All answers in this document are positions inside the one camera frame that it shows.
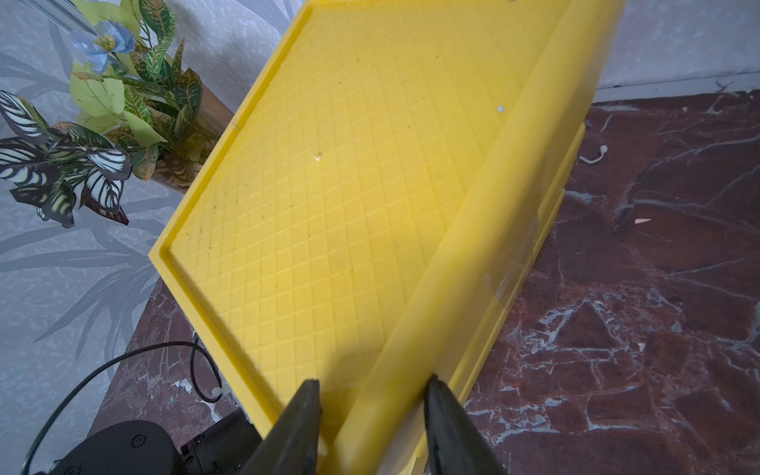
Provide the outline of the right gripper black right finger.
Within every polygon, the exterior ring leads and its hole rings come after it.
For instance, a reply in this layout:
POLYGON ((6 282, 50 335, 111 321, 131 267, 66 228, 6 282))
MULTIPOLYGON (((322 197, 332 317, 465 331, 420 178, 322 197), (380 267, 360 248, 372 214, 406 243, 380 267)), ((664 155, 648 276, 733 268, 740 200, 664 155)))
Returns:
POLYGON ((451 389, 436 375, 424 394, 431 474, 507 474, 451 389))

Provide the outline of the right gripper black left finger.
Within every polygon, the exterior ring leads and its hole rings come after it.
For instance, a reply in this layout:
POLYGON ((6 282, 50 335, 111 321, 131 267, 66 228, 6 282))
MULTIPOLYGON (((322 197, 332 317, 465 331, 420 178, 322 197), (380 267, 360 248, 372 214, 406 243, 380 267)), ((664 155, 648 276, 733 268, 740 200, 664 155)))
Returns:
POLYGON ((314 475, 321 417, 320 382, 305 380, 239 474, 314 475))

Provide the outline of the yellow drawer cabinet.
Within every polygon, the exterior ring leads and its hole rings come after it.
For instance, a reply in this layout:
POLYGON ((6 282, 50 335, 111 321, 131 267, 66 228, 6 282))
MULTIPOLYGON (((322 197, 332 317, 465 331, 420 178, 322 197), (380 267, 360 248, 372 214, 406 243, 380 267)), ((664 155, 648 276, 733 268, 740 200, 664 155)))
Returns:
POLYGON ((621 1, 308 1, 150 253, 262 435, 419 474, 554 222, 621 1))

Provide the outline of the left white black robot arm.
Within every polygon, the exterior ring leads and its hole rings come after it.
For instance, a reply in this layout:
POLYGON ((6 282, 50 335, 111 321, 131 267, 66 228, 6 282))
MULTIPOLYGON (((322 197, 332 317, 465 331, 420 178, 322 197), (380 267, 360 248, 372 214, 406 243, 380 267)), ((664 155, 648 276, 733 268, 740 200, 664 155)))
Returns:
POLYGON ((236 409, 182 447, 148 421, 107 427, 77 445, 53 474, 236 474, 261 444, 257 429, 236 409))

